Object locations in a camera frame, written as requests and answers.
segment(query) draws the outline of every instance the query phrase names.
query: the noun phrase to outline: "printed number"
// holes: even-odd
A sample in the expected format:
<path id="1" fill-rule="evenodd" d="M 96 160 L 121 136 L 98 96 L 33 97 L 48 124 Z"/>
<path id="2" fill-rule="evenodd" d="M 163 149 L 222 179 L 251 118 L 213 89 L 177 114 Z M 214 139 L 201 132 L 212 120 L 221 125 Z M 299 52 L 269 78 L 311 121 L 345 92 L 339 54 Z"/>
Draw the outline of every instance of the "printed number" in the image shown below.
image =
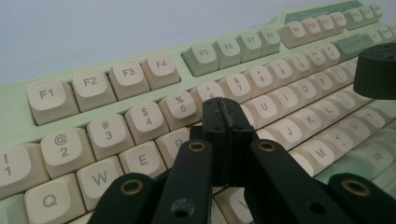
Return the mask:
<path id="1" fill-rule="evenodd" d="M 106 138 L 107 139 L 112 139 L 113 135 L 111 134 L 111 132 L 106 132 Z"/>
<path id="2" fill-rule="evenodd" d="M 61 148 L 61 152 L 62 152 L 62 157 L 66 157 L 69 155 L 69 153 L 67 153 L 67 147 Z"/>

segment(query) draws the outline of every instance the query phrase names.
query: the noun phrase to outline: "number key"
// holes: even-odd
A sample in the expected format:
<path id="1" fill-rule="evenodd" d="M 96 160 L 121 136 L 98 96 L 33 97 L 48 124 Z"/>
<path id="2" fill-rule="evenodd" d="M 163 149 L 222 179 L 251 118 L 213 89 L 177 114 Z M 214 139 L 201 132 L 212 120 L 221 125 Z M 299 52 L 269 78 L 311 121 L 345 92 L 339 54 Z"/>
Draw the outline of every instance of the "number key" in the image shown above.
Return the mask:
<path id="1" fill-rule="evenodd" d="M 92 149 L 83 129 L 70 128 L 49 134 L 40 144 L 51 178 L 68 174 L 94 162 Z"/>

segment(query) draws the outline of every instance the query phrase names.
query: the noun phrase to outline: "function key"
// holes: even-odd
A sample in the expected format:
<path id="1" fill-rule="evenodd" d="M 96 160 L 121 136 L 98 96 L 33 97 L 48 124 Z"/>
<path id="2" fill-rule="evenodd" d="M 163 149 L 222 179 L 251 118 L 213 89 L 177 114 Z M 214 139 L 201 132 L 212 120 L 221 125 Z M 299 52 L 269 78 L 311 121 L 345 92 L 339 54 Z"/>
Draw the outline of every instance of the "function key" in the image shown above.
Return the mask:
<path id="1" fill-rule="evenodd" d="M 124 100 L 149 91 L 140 64 L 135 60 L 114 63 L 108 75 L 119 100 Z"/>
<path id="2" fill-rule="evenodd" d="M 236 41 L 238 42 L 242 51 L 241 63 L 258 59 L 262 56 L 262 41 L 260 40 L 257 33 L 242 33 L 236 38 Z"/>
<path id="3" fill-rule="evenodd" d="M 194 77 L 215 72 L 219 68 L 218 56 L 209 43 L 191 46 L 182 57 Z"/>
<path id="4" fill-rule="evenodd" d="M 213 49 L 215 49 L 219 56 L 219 69 L 241 63 L 241 49 L 235 38 L 224 37 L 218 39 L 213 43 Z"/>
<path id="5" fill-rule="evenodd" d="M 142 63 L 142 69 L 152 91 L 178 83 L 180 78 L 170 54 L 160 52 L 149 55 Z"/>
<path id="6" fill-rule="evenodd" d="M 278 30 L 282 43 L 288 49 L 300 46 L 304 43 L 306 32 L 298 21 L 291 21 Z"/>
<path id="7" fill-rule="evenodd" d="M 107 76 L 96 68 L 74 74 L 73 87 L 81 112 L 117 101 Z"/>
<path id="8" fill-rule="evenodd" d="M 257 34 L 262 40 L 262 57 L 279 52 L 280 36 L 275 29 L 266 28 Z"/>
<path id="9" fill-rule="evenodd" d="M 30 84 L 27 98 L 38 125 L 79 113 L 72 88 L 59 79 L 51 78 Z"/>

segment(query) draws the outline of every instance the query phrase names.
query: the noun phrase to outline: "keycap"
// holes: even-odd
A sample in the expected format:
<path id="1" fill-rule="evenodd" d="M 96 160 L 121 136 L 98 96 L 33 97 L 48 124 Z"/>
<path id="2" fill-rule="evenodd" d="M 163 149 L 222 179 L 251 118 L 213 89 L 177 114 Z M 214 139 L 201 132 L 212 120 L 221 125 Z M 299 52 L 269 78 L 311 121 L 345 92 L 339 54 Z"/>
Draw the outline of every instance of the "keycap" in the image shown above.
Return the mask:
<path id="1" fill-rule="evenodd" d="M 392 155 L 386 149 L 369 141 L 363 142 L 347 155 L 366 165 L 370 171 L 370 179 L 379 175 L 393 162 Z"/>
<path id="2" fill-rule="evenodd" d="M 180 146 L 189 141 L 190 131 L 187 128 L 181 128 L 171 133 L 167 133 L 155 140 L 158 149 L 163 156 L 163 160 L 168 168 L 173 166 Z"/>
<path id="3" fill-rule="evenodd" d="M 329 15 L 321 15 L 316 17 L 317 22 L 320 26 L 320 35 L 322 38 L 328 37 L 334 34 L 334 23 Z"/>
<path id="4" fill-rule="evenodd" d="M 299 107 L 309 105 L 318 99 L 317 89 L 307 78 L 295 81 L 289 87 L 297 95 Z"/>
<path id="5" fill-rule="evenodd" d="M 300 128 L 300 130 L 303 130 L 303 139 L 311 137 L 324 128 L 322 126 L 322 120 L 320 117 L 314 111 L 308 108 L 303 108 L 287 116 L 287 118 L 292 120 Z"/>
<path id="6" fill-rule="evenodd" d="M 351 8 L 344 12 L 344 16 L 346 18 L 346 29 L 354 30 L 363 26 L 363 15 L 357 8 Z"/>
<path id="7" fill-rule="evenodd" d="M 280 119 L 267 127 L 269 133 L 282 145 L 286 150 L 290 150 L 303 141 L 303 132 L 291 119 Z"/>
<path id="8" fill-rule="evenodd" d="M 85 213 L 74 174 L 27 190 L 24 200 L 29 223 L 65 223 Z"/>
<path id="9" fill-rule="evenodd" d="M 352 35 L 332 42 L 340 52 L 340 62 L 352 59 L 366 48 L 360 35 Z"/>
<path id="10" fill-rule="evenodd" d="M 142 62 L 142 70 L 152 91 L 180 81 L 175 62 L 165 51 L 149 55 Z"/>
<path id="11" fill-rule="evenodd" d="M 224 37 L 213 43 L 213 49 L 218 55 L 219 69 L 224 69 L 241 63 L 241 49 L 235 38 Z"/>
<path id="12" fill-rule="evenodd" d="M 307 108 L 314 111 L 323 121 L 323 127 L 327 127 L 341 118 L 338 107 L 329 100 L 320 100 L 309 105 Z"/>
<path id="13" fill-rule="evenodd" d="M 232 74 L 219 81 L 219 85 L 226 98 L 235 100 L 239 104 L 250 100 L 251 88 L 247 78 L 242 74 Z"/>
<path id="14" fill-rule="evenodd" d="M 227 224 L 223 214 L 221 213 L 218 205 L 216 204 L 216 201 L 213 199 L 210 207 L 210 223 Z"/>
<path id="15" fill-rule="evenodd" d="M 329 15 L 332 18 L 332 23 L 334 23 L 333 33 L 335 35 L 343 33 L 344 29 L 347 27 L 347 19 L 341 12 L 334 12 Z"/>
<path id="16" fill-rule="evenodd" d="M 262 41 L 262 57 L 279 52 L 280 36 L 275 29 L 262 29 L 257 34 Z"/>
<path id="17" fill-rule="evenodd" d="M 250 111 L 256 129 L 277 120 L 278 110 L 274 101 L 267 95 L 262 95 L 244 103 L 244 106 Z"/>
<path id="18" fill-rule="evenodd" d="M 302 45 L 306 37 L 306 31 L 298 21 L 291 21 L 277 31 L 288 49 Z"/>
<path id="19" fill-rule="evenodd" d="M 251 88 L 251 98 L 264 95 L 273 89 L 273 77 L 264 66 L 256 66 L 244 72 Z"/>
<path id="20" fill-rule="evenodd" d="M 297 146 L 293 151 L 300 153 L 312 166 L 314 175 L 317 175 L 334 162 L 332 150 L 318 139 L 310 139 Z"/>
<path id="21" fill-rule="evenodd" d="M 149 91 L 149 83 L 143 74 L 139 62 L 135 60 L 114 63 L 110 69 L 108 79 L 110 79 L 119 100 Z"/>
<path id="22" fill-rule="evenodd" d="M 244 197 L 244 189 L 228 188 L 215 196 L 227 223 L 250 223 L 253 221 Z"/>
<path id="23" fill-rule="evenodd" d="M 262 56 L 262 41 L 255 32 L 244 32 L 236 37 L 241 48 L 241 63 L 245 63 Z"/>
<path id="24" fill-rule="evenodd" d="M 110 184 L 121 175 L 123 171 L 115 156 L 77 171 L 79 187 L 88 211 L 95 208 Z"/>
<path id="25" fill-rule="evenodd" d="M 39 144 L 2 148 L 0 199 L 49 181 Z"/>
<path id="26" fill-rule="evenodd" d="M 289 83 L 291 83 L 291 77 L 293 75 L 293 72 L 289 64 L 285 60 L 283 59 L 274 60 L 268 63 L 267 65 L 265 65 L 265 67 L 273 76 L 274 79 L 273 89 L 277 89 L 279 87 L 286 86 Z"/>
<path id="27" fill-rule="evenodd" d="M 317 20 L 313 18 L 307 18 L 301 21 L 301 25 L 304 27 L 306 32 L 305 42 L 310 43 L 321 38 L 320 34 L 320 26 Z"/>
<path id="28" fill-rule="evenodd" d="M 126 174 L 139 173 L 154 178 L 166 171 L 160 152 L 153 141 L 125 150 L 119 157 Z"/>
<path id="29" fill-rule="evenodd" d="M 344 156 L 350 151 L 356 144 L 352 138 L 339 128 L 329 128 L 324 130 L 322 133 L 315 136 L 318 140 L 329 146 L 334 153 L 336 160 Z"/>
<path id="30" fill-rule="evenodd" d="M 372 135 L 370 129 L 359 119 L 355 118 L 343 119 L 342 122 L 337 124 L 337 127 L 351 133 L 351 137 L 354 137 L 357 145 Z"/>
<path id="31" fill-rule="evenodd" d="M 169 132 L 160 108 L 153 102 L 133 107 L 125 118 L 137 145 Z"/>
<path id="32" fill-rule="evenodd" d="M 182 56 L 194 77 L 200 77 L 219 69 L 218 56 L 209 43 L 193 45 Z"/>
<path id="33" fill-rule="evenodd" d="M 41 140 L 40 146 L 51 178 L 95 162 L 87 133 L 80 128 L 49 134 Z"/>
<path id="34" fill-rule="evenodd" d="M 28 224 L 23 194 L 17 194 L 0 201 L 0 223 Z"/>
<path id="35" fill-rule="evenodd" d="M 97 68 L 75 73 L 72 83 L 81 112 L 117 101 L 107 76 Z"/>
<path id="36" fill-rule="evenodd" d="M 197 106 L 187 91 L 166 96 L 158 103 L 158 106 L 171 132 L 198 122 L 200 118 Z"/>
<path id="37" fill-rule="evenodd" d="M 281 87 L 269 92 L 267 95 L 271 97 L 276 104 L 280 118 L 296 111 L 299 107 L 299 99 L 294 91 L 289 87 Z"/>
<path id="38" fill-rule="evenodd" d="M 215 98 L 224 97 L 224 92 L 222 91 L 219 83 L 215 81 L 205 82 L 190 91 L 192 98 L 198 108 L 198 112 L 202 117 L 202 103 Z"/>
<path id="39" fill-rule="evenodd" d="M 296 53 L 286 59 L 292 70 L 291 81 L 299 80 L 310 75 L 311 65 L 302 53 Z"/>
<path id="40" fill-rule="evenodd" d="M 59 79 L 50 78 L 34 82 L 27 87 L 26 93 L 38 125 L 79 113 L 72 88 Z"/>
<path id="41" fill-rule="evenodd" d="M 310 73 L 321 71 L 326 66 L 326 58 L 319 49 L 310 49 L 304 53 L 305 58 L 311 64 Z"/>
<path id="42" fill-rule="evenodd" d="M 115 155 L 134 146 L 134 140 L 128 132 L 125 120 L 119 114 L 112 114 L 91 121 L 88 124 L 87 131 L 97 160 Z"/>

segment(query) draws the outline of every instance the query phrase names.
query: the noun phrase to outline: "% symbol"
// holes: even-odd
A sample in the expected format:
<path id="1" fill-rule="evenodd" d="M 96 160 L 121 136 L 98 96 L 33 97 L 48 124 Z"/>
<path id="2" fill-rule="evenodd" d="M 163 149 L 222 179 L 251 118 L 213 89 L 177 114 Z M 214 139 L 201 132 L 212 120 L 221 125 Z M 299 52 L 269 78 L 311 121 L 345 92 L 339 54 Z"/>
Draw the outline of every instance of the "% symbol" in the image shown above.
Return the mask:
<path id="1" fill-rule="evenodd" d="M 177 96 L 177 97 L 175 98 L 175 100 L 177 100 L 177 103 L 178 103 L 178 104 L 181 104 L 181 103 L 184 102 L 183 99 L 181 99 L 181 96 Z"/>

